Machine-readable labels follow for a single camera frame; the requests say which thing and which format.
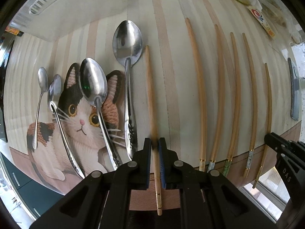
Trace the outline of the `thin wooden chopstick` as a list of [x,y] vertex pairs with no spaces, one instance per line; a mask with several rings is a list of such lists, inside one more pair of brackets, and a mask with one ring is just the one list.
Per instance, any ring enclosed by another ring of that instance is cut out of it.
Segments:
[[[271,89],[271,80],[270,80],[270,74],[269,74],[269,68],[268,64],[265,63],[265,71],[266,71],[266,83],[267,83],[267,116],[266,116],[266,121],[267,121],[267,126],[266,126],[266,134],[271,133],[271,124],[272,124],[272,89]],[[263,155],[261,158],[261,163],[259,165],[259,169],[256,175],[256,178],[254,180],[254,183],[252,185],[252,188],[255,189],[256,185],[259,181],[259,178],[262,174],[262,170],[264,168],[264,164],[266,161],[266,156],[268,152],[268,146],[264,146],[264,151]]]

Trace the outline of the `wooden chopstick gold band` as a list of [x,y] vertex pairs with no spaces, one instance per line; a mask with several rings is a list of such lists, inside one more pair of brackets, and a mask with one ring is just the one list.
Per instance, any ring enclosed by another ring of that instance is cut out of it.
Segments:
[[191,21],[189,18],[185,19],[188,34],[190,37],[195,70],[197,74],[197,87],[198,87],[198,98],[200,104],[200,162],[199,171],[204,172],[206,166],[206,150],[207,150],[207,101],[206,101],[206,90],[203,77],[203,69],[201,56],[198,50],[195,33],[193,31]]

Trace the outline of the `wooden chopstick green band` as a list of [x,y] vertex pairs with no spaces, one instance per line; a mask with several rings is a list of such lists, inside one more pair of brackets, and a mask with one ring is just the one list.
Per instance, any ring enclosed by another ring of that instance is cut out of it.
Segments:
[[238,145],[238,134],[239,134],[239,122],[240,122],[240,108],[241,108],[241,74],[239,66],[239,56],[236,45],[236,39],[233,32],[230,32],[233,55],[234,55],[234,71],[235,71],[235,103],[234,103],[234,117],[232,126],[232,135],[229,145],[229,150],[227,152],[227,159],[225,161],[225,166],[222,174],[227,177],[230,166],[234,157],[235,148]]

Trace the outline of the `wooden chopstick plain end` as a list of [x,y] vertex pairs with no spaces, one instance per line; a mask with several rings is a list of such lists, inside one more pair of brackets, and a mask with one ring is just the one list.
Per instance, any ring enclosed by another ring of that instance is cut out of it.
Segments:
[[150,124],[150,139],[152,140],[152,166],[155,181],[155,193],[157,203],[157,214],[162,215],[162,197],[161,197],[161,177],[160,177],[160,161],[158,153],[158,128],[157,128],[157,115],[155,108],[155,89],[153,85],[153,69],[150,59],[149,46],[145,47],[145,63],[146,63],[146,76],[147,76],[147,97],[148,97],[148,113]]

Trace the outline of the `medium steel spoon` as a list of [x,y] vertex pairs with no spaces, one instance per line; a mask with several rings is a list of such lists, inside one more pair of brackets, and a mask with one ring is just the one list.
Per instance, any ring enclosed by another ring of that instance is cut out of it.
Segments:
[[92,58],[85,58],[79,70],[80,90],[89,104],[97,111],[100,128],[108,150],[110,162],[114,170],[117,170],[123,162],[109,136],[107,127],[102,116],[102,105],[108,94],[108,84],[101,66]]

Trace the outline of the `small steel spoon patterned handle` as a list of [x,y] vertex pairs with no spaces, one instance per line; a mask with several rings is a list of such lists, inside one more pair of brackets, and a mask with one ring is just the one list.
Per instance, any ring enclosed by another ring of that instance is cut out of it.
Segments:
[[66,139],[59,115],[58,115],[58,111],[57,111],[57,105],[58,105],[58,101],[59,101],[59,97],[61,94],[61,88],[62,88],[62,80],[59,74],[56,74],[52,81],[51,84],[49,86],[48,92],[47,92],[47,103],[49,106],[49,109],[51,110],[51,112],[54,114],[55,116],[55,120],[57,122],[58,125],[58,129],[62,138],[62,142],[67,154],[67,157],[73,167],[73,169],[75,170],[75,172],[82,178],[85,178],[85,175],[83,173],[83,171],[81,170],[80,166],[78,165],[76,158],[74,157],[72,150],[69,146],[69,143]]

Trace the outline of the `large steel serving spoon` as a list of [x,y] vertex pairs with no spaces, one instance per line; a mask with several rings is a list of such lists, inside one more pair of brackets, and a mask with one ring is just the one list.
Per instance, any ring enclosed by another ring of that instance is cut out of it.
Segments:
[[137,151],[136,119],[132,104],[130,73],[131,67],[140,59],[143,51],[143,37],[138,26],[131,20],[122,21],[117,27],[112,40],[116,60],[125,69],[125,143],[129,159]]

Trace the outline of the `small steel teaspoon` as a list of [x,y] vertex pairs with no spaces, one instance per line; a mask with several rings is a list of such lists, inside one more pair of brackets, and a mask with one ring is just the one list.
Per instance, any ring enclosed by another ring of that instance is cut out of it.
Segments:
[[48,81],[46,69],[44,67],[40,67],[38,69],[37,75],[38,75],[38,84],[40,87],[40,96],[39,96],[39,101],[38,101],[35,128],[34,128],[35,130],[34,130],[33,142],[32,142],[32,146],[33,146],[34,150],[36,150],[36,148],[37,148],[37,136],[38,136],[37,133],[38,133],[38,119],[39,119],[40,104],[41,104],[41,100],[42,100],[44,93],[46,93],[49,88],[49,81]]

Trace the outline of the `wooden chopstick pearl band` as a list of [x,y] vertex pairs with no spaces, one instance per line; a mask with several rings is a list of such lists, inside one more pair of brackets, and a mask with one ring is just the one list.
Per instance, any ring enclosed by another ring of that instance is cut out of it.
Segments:
[[257,125],[258,125],[258,89],[256,83],[256,74],[254,69],[253,58],[251,54],[251,50],[249,47],[249,43],[245,33],[242,34],[243,42],[245,44],[245,49],[247,52],[249,68],[250,68],[250,77],[251,77],[251,88],[252,88],[252,125],[251,125],[251,138],[250,138],[250,145],[249,145],[249,153],[247,157],[247,163],[245,167],[245,171],[243,174],[244,178],[247,178],[251,163],[254,154],[255,142],[256,142],[256,132],[257,132]]

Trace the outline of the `blue smartphone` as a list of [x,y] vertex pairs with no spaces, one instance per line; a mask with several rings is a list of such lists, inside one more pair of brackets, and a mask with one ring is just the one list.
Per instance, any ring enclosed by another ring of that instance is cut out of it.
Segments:
[[300,111],[300,85],[297,65],[289,57],[287,59],[291,78],[291,118],[298,121]]

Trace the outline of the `wooden chopstick silver band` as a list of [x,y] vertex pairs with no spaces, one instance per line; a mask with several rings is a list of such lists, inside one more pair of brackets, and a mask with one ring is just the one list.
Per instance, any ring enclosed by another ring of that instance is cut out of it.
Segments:
[[224,70],[222,40],[221,40],[221,33],[217,24],[214,25],[214,29],[217,37],[217,54],[218,54],[218,114],[217,114],[216,130],[214,134],[213,148],[210,156],[209,165],[207,168],[208,172],[214,169],[215,166],[220,139],[222,135],[224,106],[225,106],[225,70]]

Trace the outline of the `clear plastic bag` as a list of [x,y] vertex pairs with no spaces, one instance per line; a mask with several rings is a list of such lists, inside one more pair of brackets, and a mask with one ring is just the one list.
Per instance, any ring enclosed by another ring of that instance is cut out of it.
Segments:
[[251,2],[251,5],[249,6],[255,7],[263,14],[272,30],[275,32],[274,38],[281,34],[281,32],[276,29],[276,26],[279,26],[284,30],[284,33],[292,39],[293,43],[301,43],[301,35],[295,26],[293,15],[281,0],[249,1]]

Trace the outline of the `white red sachet packet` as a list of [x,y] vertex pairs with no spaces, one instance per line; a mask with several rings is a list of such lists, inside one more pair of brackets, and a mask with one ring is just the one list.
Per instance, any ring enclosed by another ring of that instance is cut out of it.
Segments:
[[266,33],[271,37],[274,38],[275,37],[275,32],[272,30],[271,26],[269,25],[269,23],[267,22],[267,20],[265,19],[265,17],[263,16],[263,14],[256,9],[253,6],[247,6],[247,9],[252,13],[252,15],[257,19],[257,21],[261,24],[261,26],[264,28],[264,30],[266,31]]

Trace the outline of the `clear plastic utensil holder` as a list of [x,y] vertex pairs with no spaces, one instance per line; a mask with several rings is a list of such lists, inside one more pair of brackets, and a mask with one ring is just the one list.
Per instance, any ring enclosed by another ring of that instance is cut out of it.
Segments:
[[121,13],[127,0],[27,0],[9,26],[53,42],[105,17]]

